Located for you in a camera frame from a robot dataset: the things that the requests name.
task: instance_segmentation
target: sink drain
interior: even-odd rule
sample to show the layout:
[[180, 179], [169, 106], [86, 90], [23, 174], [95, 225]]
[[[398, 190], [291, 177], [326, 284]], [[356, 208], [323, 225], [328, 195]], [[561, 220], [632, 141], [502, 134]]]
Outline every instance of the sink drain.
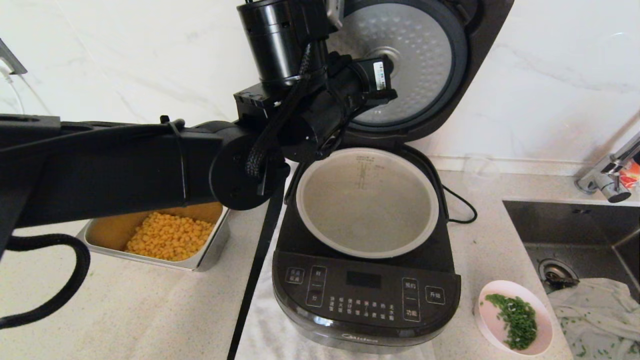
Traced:
[[538, 274], [542, 281], [578, 280], [578, 275], [569, 265], [556, 259], [544, 259], [538, 265]]

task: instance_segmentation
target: countertop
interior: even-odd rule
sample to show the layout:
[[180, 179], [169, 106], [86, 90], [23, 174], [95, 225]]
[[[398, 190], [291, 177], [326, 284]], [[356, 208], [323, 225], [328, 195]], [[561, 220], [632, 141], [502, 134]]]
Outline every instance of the countertop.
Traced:
[[[530, 289], [552, 309], [502, 200], [606, 203], [584, 195], [573, 179], [502, 174], [481, 190], [465, 187], [463, 173], [440, 172], [443, 184], [478, 210], [476, 222], [449, 224], [456, 272], [462, 276], [460, 307], [432, 343], [438, 359], [521, 358], [492, 347], [477, 330], [472, 303], [488, 282], [504, 279]], [[447, 198], [453, 218], [469, 211]], [[640, 206], [640, 195], [621, 205]], [[0, 331], [7, 359], [226, 359], [253, 254], [266, 212], [230, 214], [231, 238], [220, 261], [204, 273], [92, 254], [87, 279], [58, 312], [39, 322]], [[86, 222], [21, 229], [17, 234], [75, 235]], [[66, 282], [73, 252], [53, 247], [17, 254], [0, 263], [0, 316], [31, 309]], [[571, 359], [554, 319], [554, 340], [538, 359]]]

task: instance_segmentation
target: stainless steel container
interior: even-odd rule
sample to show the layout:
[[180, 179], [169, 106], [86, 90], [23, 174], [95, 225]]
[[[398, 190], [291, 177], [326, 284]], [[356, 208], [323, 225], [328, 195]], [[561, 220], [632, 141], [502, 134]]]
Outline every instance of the stainless steel container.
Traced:
[[[168, 261], [125, 252], [125, 246], [135, 234], [136, 227], [140, 226], [142, 221], [153, 212], [189, 217], [215, 225], [202, 248], [195, 255], [182, 261]], [[100, 254], [181, 270], [205, 271], [218, 261], [229, 238], [228, 212], [229, 209], [224, 206], [222, 207], [222, 212], [220, 212], [219, 204], [208, 203], [185, 208], [143, 211], [141, 213], [96, 218], [88, 222], [78, 234], [78, 238], [87, 245], [90, 251]]]

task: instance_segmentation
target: white marble wall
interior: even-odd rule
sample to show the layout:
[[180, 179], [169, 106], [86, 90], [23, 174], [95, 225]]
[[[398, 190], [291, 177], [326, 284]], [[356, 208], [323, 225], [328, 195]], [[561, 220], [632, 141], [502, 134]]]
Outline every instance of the white marble wall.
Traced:
[[[235, 120], [257, 82], [240, 0], [0, 0], [0, 37], [67, 121]], [[414, 143], [431, 155], [595, 161], [640, 130], [640, 3], [516, 0], [460, 105]], [[16, 113], [0, 83], [0, 113]]]

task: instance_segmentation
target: faucet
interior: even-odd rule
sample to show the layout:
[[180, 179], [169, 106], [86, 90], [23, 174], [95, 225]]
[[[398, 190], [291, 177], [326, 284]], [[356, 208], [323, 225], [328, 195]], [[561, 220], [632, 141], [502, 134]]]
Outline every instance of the faucet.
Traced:
[[585, 175], [575, 181], [576, 187], [587, 194], [598, 189], [609, 202], [621, 202], [631, 196], [631, 192], [620, 183], [618, 173], [625, 164], [640, 152], [640, 132], [629, 140], [618, 152], [602, 158]]

